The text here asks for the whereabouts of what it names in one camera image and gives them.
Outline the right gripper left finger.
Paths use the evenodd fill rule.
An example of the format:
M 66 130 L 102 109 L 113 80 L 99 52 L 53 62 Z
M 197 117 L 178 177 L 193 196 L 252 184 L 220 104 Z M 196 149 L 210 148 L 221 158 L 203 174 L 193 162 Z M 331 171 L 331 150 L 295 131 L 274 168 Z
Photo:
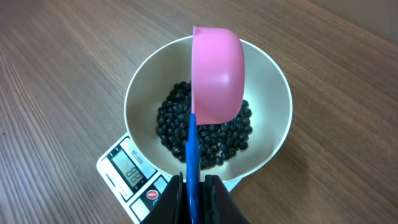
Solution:
M 183 224 L 182 173 L 168 182 L 160 175 L 144 194 L 144 203 L 151 208 L 144 224 Z

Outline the pink scoop blue handle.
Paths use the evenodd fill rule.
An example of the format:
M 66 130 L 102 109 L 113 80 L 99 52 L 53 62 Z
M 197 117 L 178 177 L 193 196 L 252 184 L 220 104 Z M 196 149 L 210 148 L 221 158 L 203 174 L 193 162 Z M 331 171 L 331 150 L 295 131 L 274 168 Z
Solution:
M 185 145 L 191 223 L 201 223 L 198 125 L 221 124 L 240 110 L 244 93 L 244 52 L 239 37 L 225 28 L 194 27 L 192 105 Z

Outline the white bowl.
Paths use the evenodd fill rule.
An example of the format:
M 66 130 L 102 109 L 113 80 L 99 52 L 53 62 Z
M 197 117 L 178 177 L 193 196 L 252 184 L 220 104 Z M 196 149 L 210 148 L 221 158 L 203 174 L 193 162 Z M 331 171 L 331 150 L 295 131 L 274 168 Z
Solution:
M 200 172 L 230 182 L 267 164 L 283 145 L 292 124 L 293 100 L 285 75 L 259 47 L 243 40 L 245 87 L 243 98 L 252 111 L 248 148 Z M 124 100 L 126 129 L 141 156 L 167 176 L 186 172 L 186 165 L 161 145 L 155 133 L 157 110 L 176 83 L 191 79 L 192 37 L 177 39 L 150 55 L 136 70 Z

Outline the black beans in bowl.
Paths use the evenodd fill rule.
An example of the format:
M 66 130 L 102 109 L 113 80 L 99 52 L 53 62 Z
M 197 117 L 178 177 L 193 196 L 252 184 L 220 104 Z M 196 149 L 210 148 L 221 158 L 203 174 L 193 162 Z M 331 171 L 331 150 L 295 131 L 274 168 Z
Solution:
M 190 83 L 176 83 L 157 112 L 155 132 L 161 144 L 180 162 L 185 162 L 191 96 Z M 222 166 L 239 150 L 248 148 L 249 135 L 252 133 L 251 116 L 249 103 L 243 100 L 241 109 L 231 121 L 197 126 L 200 169 Z

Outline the white digital kitchen scale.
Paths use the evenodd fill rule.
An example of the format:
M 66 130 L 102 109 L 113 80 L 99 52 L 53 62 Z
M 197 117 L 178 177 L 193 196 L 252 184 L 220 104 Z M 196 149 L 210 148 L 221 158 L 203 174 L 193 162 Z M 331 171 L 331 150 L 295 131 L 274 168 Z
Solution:
M 185 176 L 186 165 L 173 159 L 171 153 L 161 145 L 159 138 L 152 137 L 144 141 L 144 145 L 160 152 L 163 158 L 177 165 L 177 175 Z M 123 135 L 97 161 L 96 168 L 110 188 L 118 202 L 128 214 L 133 223 L 141 223 L 152 207 L 144 203 L 144 194 L 154 181 L 162 175 L 168 182 L 172 177 L 161 173 L 144 159 L 130 135 Z M 203 183 L 207 175 L 214 173 L 203 170 L 199 183 L 201 221 L 203 223 Z M 222 181 L 230 193 L 238 181 Z M 183 179 L 183 223 L 190 223 L 190 214 L 187 198 L 187 185 Z

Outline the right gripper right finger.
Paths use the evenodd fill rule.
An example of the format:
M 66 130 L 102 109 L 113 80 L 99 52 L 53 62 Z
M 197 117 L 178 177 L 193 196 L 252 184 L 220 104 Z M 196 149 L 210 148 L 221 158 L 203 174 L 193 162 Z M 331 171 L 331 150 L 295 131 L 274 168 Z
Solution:
M 207 175 L 203 183 L 204 224 L 250 224 L 217 175 Z

